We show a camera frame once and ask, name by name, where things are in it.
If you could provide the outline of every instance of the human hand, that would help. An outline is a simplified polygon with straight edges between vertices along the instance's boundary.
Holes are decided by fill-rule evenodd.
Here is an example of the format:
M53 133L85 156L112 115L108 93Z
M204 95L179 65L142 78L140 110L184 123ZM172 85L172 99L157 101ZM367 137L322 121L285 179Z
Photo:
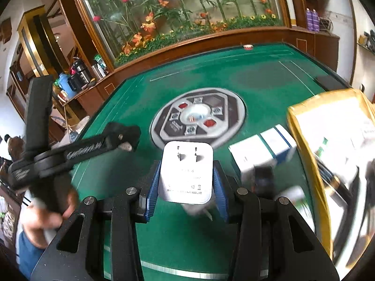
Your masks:
M38 208L33 204L25 209L20 217L25 235L37 248L46 249L48 243L44 237L45 229L59 228L65 219L68 219L73 211L78 206L78 193L74 188L71 188L67 196L68 209L63 215L51 212L47 209Z

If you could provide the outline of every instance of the person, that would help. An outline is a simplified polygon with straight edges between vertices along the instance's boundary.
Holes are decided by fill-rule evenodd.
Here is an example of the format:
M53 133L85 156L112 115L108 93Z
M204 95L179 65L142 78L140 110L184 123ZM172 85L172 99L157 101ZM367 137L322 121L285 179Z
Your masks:
M20 160L24 147L23 139L19 136L10 137L9 134L6 134L4 140L8 144L8 153L12 158L12 162Z
M78 194L73 187L70 189L67 202L69 206L63 215L38 208L33 202L21 213L20 223L23 231L19 235L19 270L28 280L30 280L34 267L48 246L44 237L44 229L59 228L78 205Z

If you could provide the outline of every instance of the wooden shelf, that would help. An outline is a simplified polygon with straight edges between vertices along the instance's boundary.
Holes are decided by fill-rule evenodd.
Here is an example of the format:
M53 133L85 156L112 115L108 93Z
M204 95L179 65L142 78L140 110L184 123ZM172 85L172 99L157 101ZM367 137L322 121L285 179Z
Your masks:
M358 44L359 46L361 46L362 48L364 48L365 50L367 50L367 51L369 51L370 53L372 53L373 55L375 55L375 53L374 53L372 50L369 50L366 46L364 46L364 45L362 45L362 44L359 44L358 42L357 42L357 44Z

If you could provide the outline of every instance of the glass panel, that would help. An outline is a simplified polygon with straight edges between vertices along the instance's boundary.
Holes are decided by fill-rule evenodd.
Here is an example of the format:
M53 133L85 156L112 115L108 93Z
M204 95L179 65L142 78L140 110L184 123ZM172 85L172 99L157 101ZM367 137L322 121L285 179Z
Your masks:
M276 0L83 0L116 66L186 39L281 25Z

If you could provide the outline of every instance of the white cardboard box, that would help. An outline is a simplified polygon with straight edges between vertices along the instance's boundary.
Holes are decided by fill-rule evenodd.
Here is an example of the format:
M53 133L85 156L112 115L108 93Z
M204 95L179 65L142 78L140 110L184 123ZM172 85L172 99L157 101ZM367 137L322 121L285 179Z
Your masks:
M282 125L229 146L233 167L243 185L251 185L255 166L276 166L289 161L297 144Z

